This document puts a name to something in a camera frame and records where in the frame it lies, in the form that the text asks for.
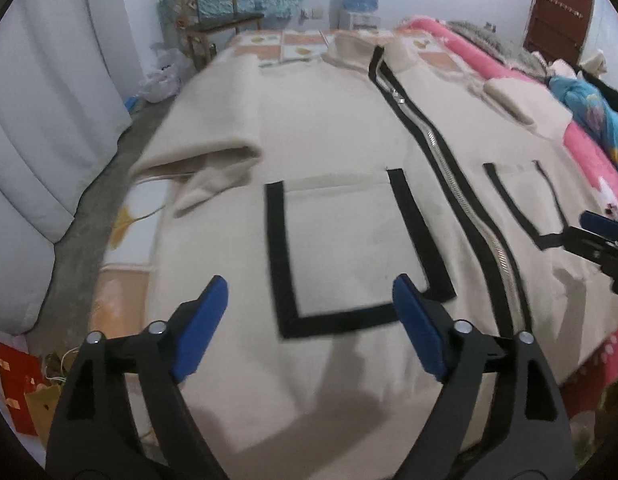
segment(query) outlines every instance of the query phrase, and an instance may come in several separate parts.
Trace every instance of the silver zipper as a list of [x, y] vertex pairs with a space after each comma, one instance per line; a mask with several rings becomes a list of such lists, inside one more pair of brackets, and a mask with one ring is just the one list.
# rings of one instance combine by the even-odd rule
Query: silver zipper
[[461, 206], [462, 210], [470, 219], [471, 223], [483, 236], [484, 240], [489, 246], [490, 251], [498, 262], [498, 269], [500, 271], [502, 283], [505, 287], [507, 303], [509, 304], [510, 311], [512, 313], [514, 332], [524, 330], [525, 320], [522, 316], [522, 307], [520, 305], [520, 298], [518, 297], [518, 287], [516, 286], [516, 280], [512, 271], [512, 264], [510, 263], [509, 258], [507, 257], [507, 254], [502, 247], [502, 244], [496, 237], [496, 234], [494, 234], [494, 232], [489, 228], [489, 226], [485, 224], [480, 218], [480, 216], [476, 214], [474, 209], [465, 198], [464, 193], [462, 192], [462, 190], [457, 184], [457, 181], [455, 180], [454, 174], [449, 168], [445, 156], [440, 151], [438, 140], [436, 140], [436, 136], [433, 133], [432, 129], [427, 123], [422, 121], [415, 113], [413, 113], [413, 111], [411, 111], [411, 108], [409, 108], [409, 106], [406, 104], [406, 99], [403, 95], [401, 95], [395, 88], [393, 88], [380, 74], [377, 74], [377, 77], [378, 81], [380, 81], [383, 86], [385, 86], [385, 88], [391, 92], [391, 97], [393, 97], [393, 99], [396, 101], [401, 111], [405, 115], [407, 115], [407, 117], [409, 117], [409, 119], [414, 122], [421, 131], [425, 133], [425, 138], [427, 139], [429, 148], [431, 149], [434, 159], [436, 160], [436, 164], [438, 165], [439, 170], [445, 177], [445, 181], [449, 186], [449, 189], [453, 193], [455, 200]]

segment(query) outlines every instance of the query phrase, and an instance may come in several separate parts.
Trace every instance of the plastic bag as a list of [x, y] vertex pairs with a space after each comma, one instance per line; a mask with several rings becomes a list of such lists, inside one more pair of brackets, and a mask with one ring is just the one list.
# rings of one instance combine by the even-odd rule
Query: plastic bag
[[159, 103], [180, 92], [180, 88], [195, 74], [192, 61], [177, 48], [163, 50], [158, 55], [158, 72], [142, 83], [138, 95], [150, 103]]

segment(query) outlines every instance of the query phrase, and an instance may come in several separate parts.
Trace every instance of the gray concrete floor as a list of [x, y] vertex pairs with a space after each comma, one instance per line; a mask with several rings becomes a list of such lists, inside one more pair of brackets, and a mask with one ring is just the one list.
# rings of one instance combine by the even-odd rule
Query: gray concrete floor
[[75, 220], [55, 245], [55, 267], [37, 324], [26, 334], [29, 352], [45, 356], [81, 345], [109, 232], [129, 184], [127, 174], [173, 99], [145, 104], [120, 136], [118, 153], [84, 192]]

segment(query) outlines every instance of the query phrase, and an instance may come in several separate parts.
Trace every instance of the chair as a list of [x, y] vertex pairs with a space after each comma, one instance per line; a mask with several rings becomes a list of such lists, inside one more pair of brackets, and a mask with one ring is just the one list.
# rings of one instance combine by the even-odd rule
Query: chair
[[[261, 12], [238, 12], [238, 0], [231, 0], [233, 6], [233, 12], [226, 14], [216, 14], [214, 16], [201, 16], [198, 0], [179, 0], [181, 14], [177, 21], [178, 28], [185, 34], [187, 43], [189, 44], [189, 52], [191, 59], [194, 62], [196, 68], [196, 56], [193, 49], [194, 40], [200, 41], [205, 51], [205, 62], [209, 64], [211, 62], [211, 49], [209, 47], [209, 34], [214, 32], [220, 32], [227, 30], [228, 28], [235, 28], [236, 34], [240, 32], [240, 25], [246, 25], [247, 23], [256, 22], [258, 30], [262, 28], [262, 18], [264, 14]], [[187, 8], [191, 5], [196, 11], [198, 22], [190, 21], [190, 16], [187, 15]]]

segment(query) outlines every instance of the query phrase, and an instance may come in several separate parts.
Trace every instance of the pocket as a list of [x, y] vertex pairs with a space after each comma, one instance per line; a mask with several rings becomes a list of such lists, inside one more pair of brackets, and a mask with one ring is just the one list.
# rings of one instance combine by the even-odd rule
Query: pocket
[[539, 161], [516, 166], [483, 164], [489, 180], [521, 229], [541, 251], [563, 245], [569, 227], [556, 188]]
[[267, 250], [282, 338], [355, 332], [397, 321], [391, 284], [455, 298], [403, 170], [325, 175], [265, 186]]

